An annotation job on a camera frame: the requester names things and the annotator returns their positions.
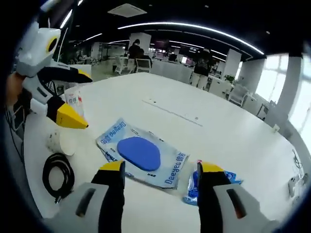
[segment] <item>coiled black cable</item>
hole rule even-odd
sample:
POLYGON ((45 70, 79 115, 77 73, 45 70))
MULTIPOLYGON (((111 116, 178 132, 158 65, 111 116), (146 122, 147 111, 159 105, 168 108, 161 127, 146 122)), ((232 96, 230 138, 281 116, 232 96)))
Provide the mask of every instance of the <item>coiled black cable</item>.
POLYGON ((42 182, 48 193, 55 197, 55 203, 58 203, 71 193, 74 185, 74 173, 64 154, 55 153, 47 158, 43 167, 42 182), (49 181, 50 171, 54 167, 58 167, 64 175, 63 184, 58 190, 53 190, 49 181))

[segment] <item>ceiling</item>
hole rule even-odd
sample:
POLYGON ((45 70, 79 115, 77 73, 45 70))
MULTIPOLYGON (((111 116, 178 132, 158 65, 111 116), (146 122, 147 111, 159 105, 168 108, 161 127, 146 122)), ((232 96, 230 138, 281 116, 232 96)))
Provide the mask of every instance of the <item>ceiling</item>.
MULTIPOLYGON (((61 13, 60 20, 68 10, 61 13)), ((145 32, 156 40, 174 40, 205 47, 227 54, 230 48, 242 53, 242 60, 261 58, 252 48, 232 38, 198 28, 173 25, 146 25, 118 30, 118 27, 145 22, 182 22, 205 26, 240 38, 265 55, 300 53, 302 39, 311 38, 307 32, 302 5, 287 3, 226 3, 223 1, 147 1, 147 0, 84 0, 75 8, 68 40, 85 43, 125 40, 131 33, 145 32), (124 3, 134 5, 146 14, 121 17, 107 12, 124 3)))

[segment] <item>led light strip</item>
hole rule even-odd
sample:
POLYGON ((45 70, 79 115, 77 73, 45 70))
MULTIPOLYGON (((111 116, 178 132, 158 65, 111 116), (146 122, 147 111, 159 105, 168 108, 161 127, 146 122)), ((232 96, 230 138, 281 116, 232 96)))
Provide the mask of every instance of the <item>led light strip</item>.
POLYGON ((86 39, 86 40, 84 40, 84 41, 90 40, 90 39, 92 39, 92 38, 94 38, 94 37, 97 37, 97 36, 99 36, 99 35, 102 35, 102 33, 99 33, 99 34, 97 34, 97 35, 91 36, 90 38, 88 38, 88 39, 86 39))
POLYGON ((68 19, 69 19, 70 16, 71 16, 71 13, 72 13, 72 9, 69 11, 69 13, 68 13, 68 14, 66 15, 66 17, 64 18, 62 24, 60 25, 60 29, 62 29, 62 28, 65 26, 65 24, 67 23, 68 19))
POLYGON ((225 62, 225 60, 224 59, 221 59, 221 58, 219 58, 219 57, 215 57, 215 56, 213 56, 214 58, 217 58, 217 59, 219 59, 219 60, 221 60, 221 61, 223 61, 223 62, 225 62))
POLYGON ((215 51, 215 50, 211 50, 212 52, 215 52, 215 53, 218 53, 218 54, 220 54, 220 55, 222 55, 222 56, 225 56, 225 57, 227 57, 227 55, 225 55, 225 54, 223 54, 223 53, 221 53, 221 52, 217 52, 217 51, 215 51))
MULTIPOLYGON (((83 2, 83 0, 80 0, 80 1, 78 2, 78 6, 80 6, 82 2, 83 2)), ((66 15, 66 17, 64 18, 62 24, 61 24, 60 27, 59 27, 60 29, 62 29, 62 28, 65 26, 65 24, 67 23, 68 19, 69 19, 70 16, 71 16, 71 13, 72 13, 72 9, 69 11, 69 13, 68 13, 68 14, 66 15)))
POLYGON ((123 41, 130 41, 130 40, 117 40, 117 41, 111 41, 111 42, 109 42, 109 44, 118 43, 118 42, 123 42, 123 41))
POLYGON ((192 44, 188 44, 188 43, 184 43, 184 42, 173 41, 173 40, 170 40, 170 42, 173 42, 173 43, 179 43, 179 44, 182 44, 182 45, 190 45, 190 46, 193 46, 193 47, 198 47, 198 48, 202 48, 202 49, 204 49, 204 47, 202 47, 202 46, 192 45, 192 44))
POLYGON ((218 33, 224 36, 227 36, 229 38, 232 38, 236 41, 241 42, 242 44, 245 44, 246 46, 252 48, 253 50, 257 51, 258 53, 260 53, 261 55, 264 55, 264 53, 257 49, 255 46, 247 43, 244 40, 241 40, 233 35, 230 35, 228 33, 224 33, 222 31, 216 30, 216 29, 212 29, 212 28, 208 28, 208 27, 203 27, 203 26, 199 26, 199 25, 194 25, 194 24, 188 24, 188 23, 177 23, 177 22, 150 22, 150 23, 138 23, 138 24, 132 24, 132 25, 128 25, 128 26, 124 26, 124 27, 119 27, 118 29, 124 29, 124 28, 131 28, 131 27, 137 27, 137 26, 144 26, 144 25, 177 25, 177 26, 185 26, 185 27, 193 27, 193 28, 199 28, 199 29, 203 29, 203 30, 207 30, 207 31, 211 31, 214 33, 218 33))

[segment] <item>plastic bag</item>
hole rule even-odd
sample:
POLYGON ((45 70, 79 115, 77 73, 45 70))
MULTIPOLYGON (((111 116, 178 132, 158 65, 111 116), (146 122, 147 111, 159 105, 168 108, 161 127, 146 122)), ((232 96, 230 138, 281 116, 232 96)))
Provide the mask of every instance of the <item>plastic bag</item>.
MULTIPOLYGON (((237 174, 230 172, 230 171, 224 171, 226 177, 230 180, 231 183, 238 183, 241 184, 243 180, 237 179, 237 174)), ((191 173, 188 181, 188 191, 187 194, 182 198, 183 202, 189 205, 197 205, 199 191, 198 191, 198 179, 199 179, 199 173, 197 169, 194 169, 194 172, 191 173)))

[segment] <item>white desk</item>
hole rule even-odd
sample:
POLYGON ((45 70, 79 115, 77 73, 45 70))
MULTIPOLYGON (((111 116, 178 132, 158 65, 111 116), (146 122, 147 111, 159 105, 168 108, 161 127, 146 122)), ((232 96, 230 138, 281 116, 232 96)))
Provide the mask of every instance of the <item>white desk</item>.
POLYGON ((182 64, 154 60, 150 73, 189 83, 192 71, 192 68, 182 64))
MULTIPOLYGON (((237 173, 243 187, 261 205, 271 219, 282 219, 291 208, 287 181, 296 173, 292 145, 280 134, 230 102, 191 85, 149 73, 136 73, 102 80, 81 88, 89 128, 75 130, 78 148, 69 158, 75 174, 75 186, 91 181, 105 163, 95 139, 119 117, 150 130, 181 151, 190 153, 190 161, 202 159, 237 173), (144 101, 156 102, 198 123, 163 111, 144 101)), ((24 154, 27 178, 34 200, 43 217, 58 211, 42 183, 42 169, 51 154, 45 136, 56 125, 45 117, 27 117, 24 154)), ((59 178, 51 174, 51 183, 59 178)), ((125 181, 125 206, 122 229, 127 233, 199 232, 198 208, 178 197, 125 181)))
POLYGON ((234 86, 230 82, 218 79, 213 76, 209 76, 209 78, 212 79, 212 82, 210 84, 208 92, 223 99, 226 99, 226 94, 229 94, 230 90, 234 86))

